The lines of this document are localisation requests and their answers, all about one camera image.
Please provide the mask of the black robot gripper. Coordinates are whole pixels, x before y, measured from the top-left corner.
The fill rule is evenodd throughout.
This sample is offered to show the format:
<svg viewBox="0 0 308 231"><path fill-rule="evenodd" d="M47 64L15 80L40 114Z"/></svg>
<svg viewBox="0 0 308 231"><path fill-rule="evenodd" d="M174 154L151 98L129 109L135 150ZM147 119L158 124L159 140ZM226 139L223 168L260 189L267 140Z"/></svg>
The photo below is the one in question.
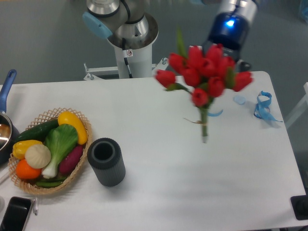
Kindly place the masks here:
<svg viewBox="0 0 308 231"><path fill-rule="evenodd" d="M202 44L203 51L211 45L222 44L223 54L239 61L256 13L256 0L221 0L207 39Z"/></svg>

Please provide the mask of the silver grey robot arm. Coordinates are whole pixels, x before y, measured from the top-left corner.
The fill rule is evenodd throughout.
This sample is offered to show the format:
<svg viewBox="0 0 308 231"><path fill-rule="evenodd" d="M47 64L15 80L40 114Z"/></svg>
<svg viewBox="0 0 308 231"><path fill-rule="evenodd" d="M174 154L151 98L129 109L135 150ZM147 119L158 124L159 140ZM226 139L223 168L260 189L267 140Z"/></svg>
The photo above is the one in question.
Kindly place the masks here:
<svg viewBox="0 0 308 231"><path fill-rule="evenodd" d="M223 54L234 61L240 60L240 52L260 7L260 0L192 0L193 4L219 4L214 22L203 51L211 45L222 44Z"/></svg>

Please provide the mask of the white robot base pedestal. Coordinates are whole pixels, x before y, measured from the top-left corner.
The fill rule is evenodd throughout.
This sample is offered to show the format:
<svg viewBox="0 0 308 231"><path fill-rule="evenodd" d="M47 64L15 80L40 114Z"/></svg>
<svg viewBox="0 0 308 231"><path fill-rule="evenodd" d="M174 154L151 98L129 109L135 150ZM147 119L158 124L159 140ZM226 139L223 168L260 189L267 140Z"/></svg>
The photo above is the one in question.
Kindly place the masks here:
<svg viewBox="0 0 308 231"><path fill-rule="evenodd" d="M152 45L158 37L156 20L142 0L88 0L82 18L87 28L107 39L115 50L120 78L152 75Z"/></svg>

